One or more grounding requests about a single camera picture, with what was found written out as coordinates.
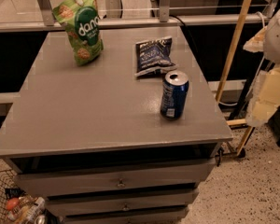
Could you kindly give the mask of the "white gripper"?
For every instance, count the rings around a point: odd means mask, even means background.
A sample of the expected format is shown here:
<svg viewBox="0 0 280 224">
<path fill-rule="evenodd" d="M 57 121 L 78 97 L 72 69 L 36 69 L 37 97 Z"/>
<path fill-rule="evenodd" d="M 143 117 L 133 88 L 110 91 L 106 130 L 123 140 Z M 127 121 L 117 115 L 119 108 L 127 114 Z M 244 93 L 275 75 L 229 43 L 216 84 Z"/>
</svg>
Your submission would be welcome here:
<svg viewBox="0 0 280 224">
<path fill-rule="evenodd" d="M 262 52 L 266 60 L 279 63 L 269 72 L 260 71 L 253 87 L 245 120 L 249 126 L 258 127 L 267 123 L 280 106 L 280 9 L 245 42 L 244 50 Z"/>
</svg>

